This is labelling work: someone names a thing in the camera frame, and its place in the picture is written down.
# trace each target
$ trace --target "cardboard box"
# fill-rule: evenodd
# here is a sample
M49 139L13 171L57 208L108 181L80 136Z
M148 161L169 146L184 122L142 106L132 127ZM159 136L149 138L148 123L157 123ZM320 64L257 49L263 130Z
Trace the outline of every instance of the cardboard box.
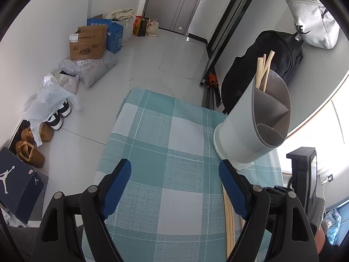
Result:
M0 151L0 162L0 201L19 220L27 224L44 183L34 169L6 147Z
M69 35L70 59L100 59L106 49L107 26L81 26Z
M147 31L149 19L148 18L137 18L133 25L133 34L135 36L145 36L145 32Z
M87 25L106 25L108 27L106 48L114 54L119 52L123 41L122 25L113 22L111 19L103 19L103 15L87 19Z

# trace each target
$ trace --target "screw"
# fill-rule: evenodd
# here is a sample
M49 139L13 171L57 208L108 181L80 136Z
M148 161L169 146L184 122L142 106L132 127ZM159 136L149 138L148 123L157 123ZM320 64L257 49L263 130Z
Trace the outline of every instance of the screw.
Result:
M96 185L91 185L89 188L88 188L88 191L90 193L95 193L97 191L97 186Z
M294 199L296 197L296 194L293 191L288 192L288 197Z
M55 199L59 199L60 197L62 197L62 192L56 192L55 193L55 195L53 195L53 197L55 198Z
M252 186L252 189L253 189L254 191L256 191L256 192L260 192L260 191L263 190L263 188L261 188L259 185L254 185L254 186Z

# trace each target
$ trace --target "nike logo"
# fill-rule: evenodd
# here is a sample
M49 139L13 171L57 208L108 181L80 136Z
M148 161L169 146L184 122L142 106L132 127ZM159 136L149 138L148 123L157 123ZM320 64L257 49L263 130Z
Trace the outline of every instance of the nike logo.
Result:
M299 34L307 34L307 33L311 32L311 30L310 30L310 31L307 31L307 32L303 32L303 26L302 26L302 25L296 25L296 24L294 24L294 26L295 26L295 28L296 28L296 30L297 30L297 32L298 32Z

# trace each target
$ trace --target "blue gripper pad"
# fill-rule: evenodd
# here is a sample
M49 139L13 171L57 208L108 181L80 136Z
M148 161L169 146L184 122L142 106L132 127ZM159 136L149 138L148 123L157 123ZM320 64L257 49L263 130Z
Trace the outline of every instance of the blue gripper pad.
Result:
M104 201L104 206L102 206L101 211L101 216L103 220L105 220L109 215L113 214L116 210L121 195L123 194L126 184L131 176L130 161L126 159L120 160L113 173L106 175L104 178L108 176L110 176L109 180L113 180L113 178L114 180L113 182L107 183L107 185L109 185L109 189L101 194L104 196L104 200L103 198L100 198L100 201Z
M251 192L229 160L220 162L219 177L226 189L234 211L241 215L243 219L247 219L250 216Z

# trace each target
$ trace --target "white tile floor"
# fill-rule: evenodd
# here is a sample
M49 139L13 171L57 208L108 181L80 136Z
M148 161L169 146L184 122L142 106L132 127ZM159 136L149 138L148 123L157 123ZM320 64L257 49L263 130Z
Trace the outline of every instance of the white tile floor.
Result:
M43 172L49 176L44 210L55 192L75 194L93 184L116 114L131 88L201 105L199 82L208 60L203 43L161 30L159 37L133 36L117 55L116 65L93 86L86 89L79 83L81 111L73 110L52 141L39 147L46 158Z

